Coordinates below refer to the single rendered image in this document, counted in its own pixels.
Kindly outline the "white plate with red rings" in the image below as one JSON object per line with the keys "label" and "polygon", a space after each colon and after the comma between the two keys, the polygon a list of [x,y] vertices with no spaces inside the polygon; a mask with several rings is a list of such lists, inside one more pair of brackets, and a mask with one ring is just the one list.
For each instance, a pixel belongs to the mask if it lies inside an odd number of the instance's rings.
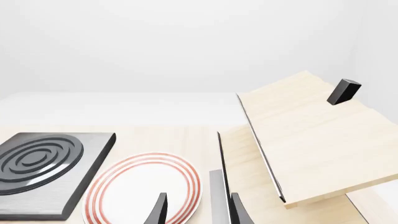
{"label": "white plate with red rings", "polygon": [[165,152],[136,154],[106,169],[85,194],[85,224],[144,224],[161,193],[165,224],[186,224],[203,194],[200,173],[186,159]]}

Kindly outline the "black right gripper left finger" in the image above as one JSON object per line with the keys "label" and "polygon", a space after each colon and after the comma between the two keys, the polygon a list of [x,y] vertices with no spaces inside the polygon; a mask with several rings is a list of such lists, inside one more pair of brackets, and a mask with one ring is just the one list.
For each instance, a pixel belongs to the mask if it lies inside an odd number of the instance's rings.
{"label": "black right gripper left finger", "polygon": [[165,224],[167,218],[167,194],[162,192],[144,224]]}

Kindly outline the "pale wooden cabinet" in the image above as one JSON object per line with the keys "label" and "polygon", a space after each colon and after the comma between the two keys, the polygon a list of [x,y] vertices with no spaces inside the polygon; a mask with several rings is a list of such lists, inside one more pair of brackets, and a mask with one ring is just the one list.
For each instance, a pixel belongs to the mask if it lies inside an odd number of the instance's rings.
{"label": "pale wooden cabinet", "polygon": [[398,224],[398,124],[300,72],[237,95],[220,134],[230,190],[253,224]]}

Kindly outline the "flat black stove plate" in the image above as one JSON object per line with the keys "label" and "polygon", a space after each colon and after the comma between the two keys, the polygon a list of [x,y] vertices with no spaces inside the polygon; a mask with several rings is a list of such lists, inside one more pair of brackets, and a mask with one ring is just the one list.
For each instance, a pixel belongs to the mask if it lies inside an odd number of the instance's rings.
{"label": "flat black stove plate", "polygon": [[0,144],[0,222],[65,221],[115,133],[17,133]]}

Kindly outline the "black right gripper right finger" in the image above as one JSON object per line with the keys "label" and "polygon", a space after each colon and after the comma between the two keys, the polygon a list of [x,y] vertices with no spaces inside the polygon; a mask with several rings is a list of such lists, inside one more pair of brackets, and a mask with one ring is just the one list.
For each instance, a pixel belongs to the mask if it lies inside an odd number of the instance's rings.
{"label": "black right gripper right finger", "polygon": [[236,192],[231,194],[230,210],[232,224],[254,224]]}

